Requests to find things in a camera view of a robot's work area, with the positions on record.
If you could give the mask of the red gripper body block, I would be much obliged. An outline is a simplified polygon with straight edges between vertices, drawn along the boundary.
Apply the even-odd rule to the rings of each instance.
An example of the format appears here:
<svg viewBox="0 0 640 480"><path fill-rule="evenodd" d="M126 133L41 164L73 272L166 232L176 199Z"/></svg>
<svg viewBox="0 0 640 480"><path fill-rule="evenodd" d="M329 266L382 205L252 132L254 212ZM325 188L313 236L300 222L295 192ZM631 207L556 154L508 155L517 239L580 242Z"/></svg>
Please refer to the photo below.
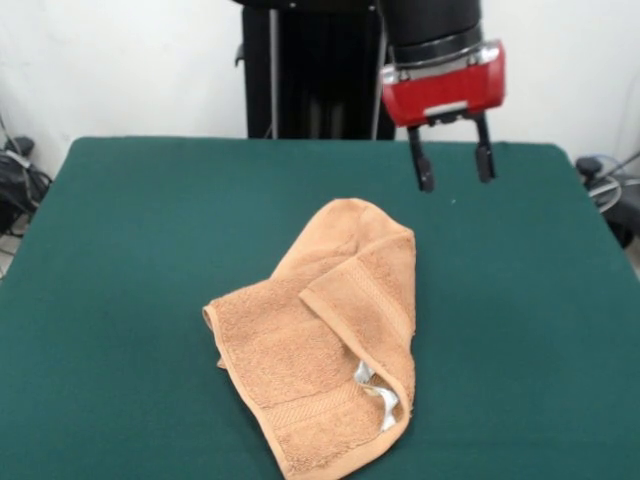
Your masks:
<svg viewBox="0 0 640 480"><path fill-rule="evenodd" d="M383 103L398 127L434 123L453 114L479 114L504 101L506 52L501 41L486 41L461 57L432 66L388 64L380 80Z"/></svg>

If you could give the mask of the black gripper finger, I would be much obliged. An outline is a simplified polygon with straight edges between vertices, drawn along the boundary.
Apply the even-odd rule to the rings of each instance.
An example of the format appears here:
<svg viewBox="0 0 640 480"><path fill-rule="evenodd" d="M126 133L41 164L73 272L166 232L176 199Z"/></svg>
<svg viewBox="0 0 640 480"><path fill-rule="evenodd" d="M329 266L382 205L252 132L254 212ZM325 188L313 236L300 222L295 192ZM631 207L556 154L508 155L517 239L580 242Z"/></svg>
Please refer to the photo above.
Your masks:
<svg viewBox="0 0 640 480"><path fill-rule="evenodd" d="M485 113L475 115L474 123L478 133L475 160L479 179L482 183L490 183L496 178L496 172Z"/></svg>
<svg viewBox="0 0 640 480"><path fill-rule="evenodd" d="M434 178L431 162L423 151L419 128L408 127L407 134L419 190L426 193L432 192L434 189Z"/></svg>

